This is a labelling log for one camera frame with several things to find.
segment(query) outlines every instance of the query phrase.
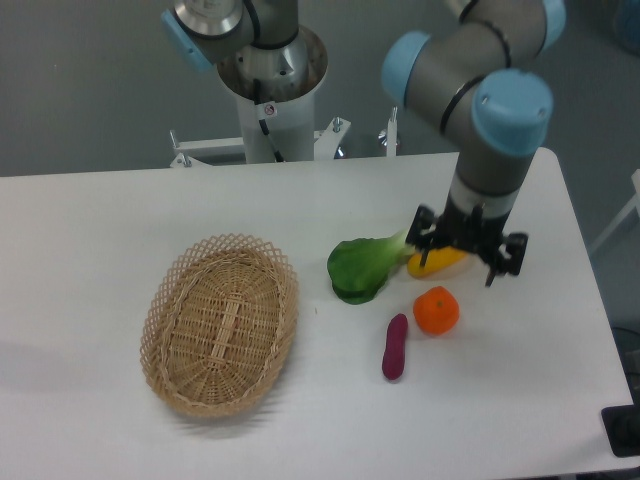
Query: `woven basket rim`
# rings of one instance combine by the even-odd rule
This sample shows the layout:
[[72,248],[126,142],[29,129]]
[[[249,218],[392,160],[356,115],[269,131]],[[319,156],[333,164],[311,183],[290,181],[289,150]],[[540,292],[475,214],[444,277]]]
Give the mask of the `woven basket rim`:
[[[211,249],[211,247],[220,245],[227,248]],[[255,382],[235,398],[207,404],[182,395],[170,378],[167,361],[170,357],[172,330],[176,328],[190,289],[198,284],[199,278],[207,275],[207,268],[215,270],[216,260],[220,260],[220,258],[227,260],[229,257],[236,256],[238,252],[251,252],[251,254],[261,257],[262,261],[268,265],[267,273],[264,270],[263,273],[274,283],[277,290],[277,326],[270,352],[264,358]],[[288,355],[297,323],[297,293],[297,276],[288,263],[288,258],[271,242],[265,242],[253,236],[221,235],[212,236],[194,244],[173,262],[149,309],[140,348],[141,363],[147,383],[170,406],[187,414],[222,416],[249,408],[271,388]],[[165,321],[163,315],[166,315],[170,301],[174,301],[175,310],[170,319]],[[160,320],[164,321],[161,326],[154,323]]]

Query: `blue joint cap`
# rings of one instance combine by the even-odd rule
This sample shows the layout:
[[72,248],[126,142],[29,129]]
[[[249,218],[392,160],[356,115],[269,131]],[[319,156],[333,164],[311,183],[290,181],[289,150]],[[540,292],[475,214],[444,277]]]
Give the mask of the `blue joint cap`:
[[553,95],[532,73],[500,70],[487,76],[473,95],[473,126],[490,147],[505,155],[532,155],[547,136]]
[[160,19],[165,26],[171,43],[178,49],[180,55],[189,62],[189,65],[198,72],[206,72],[213,67],[169,10],[162,12]]
[[542,47],[545,50],[560,38],[567,23],[567,11],[564,8],[564,0],[542,0],[542,4],[547,17],[547,34]]
[[407,85],[420,51],[429,41],[422,32],[404,34],[393,44],[382,64],[382,88],[397,105],[406,105]]

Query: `white table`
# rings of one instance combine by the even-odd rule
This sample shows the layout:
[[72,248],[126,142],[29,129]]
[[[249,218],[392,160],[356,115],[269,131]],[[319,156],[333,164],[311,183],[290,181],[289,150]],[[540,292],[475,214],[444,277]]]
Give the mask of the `white table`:
[[[600,410],[631,397],[555,156],[540,150],[506,231],[519,277],[484,287],[467,259],[404,269],[372,302],[333,295],[341,240],[441,211],[454,154],[0,179],[0,478],[471,479],[637,466],[610,452]],[[166,270],[214,234],[274,242],[300,278],[299,327],[253,412],[175,415],[145,384],[139,342]],[[437,284],[462,317],[411,322],[397,384],[389,319]]]

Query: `orange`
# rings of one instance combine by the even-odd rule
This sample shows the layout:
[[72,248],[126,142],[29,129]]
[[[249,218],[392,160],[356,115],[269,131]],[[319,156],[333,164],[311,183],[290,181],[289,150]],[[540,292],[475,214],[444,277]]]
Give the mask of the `orange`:
[[442,335],[460,318],[460,306],[444,287],[434,287],[413,303],[413,315],[420,329],[431,335]]

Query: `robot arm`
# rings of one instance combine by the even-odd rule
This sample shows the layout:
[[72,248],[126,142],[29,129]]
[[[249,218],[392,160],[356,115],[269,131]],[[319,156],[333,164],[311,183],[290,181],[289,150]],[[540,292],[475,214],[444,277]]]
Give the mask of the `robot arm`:
[[177,0],[162,21],[183,53],[193,54],[195,46],[215,64],[247,45],[263,49],[289,45],[298,35],[298,2]]
[[398,40],[382,82],[460,147],[444,212],[420,206],[407,242],[423,262],[448,245],[477,254],[489,266],[489,286],[496,275],[520,272],[528,236],[502,230],[553,109],[540,78],[510,67],[559,37],[565,11],[562,0],[471,0],[460,22],[444,40],[420,32]]

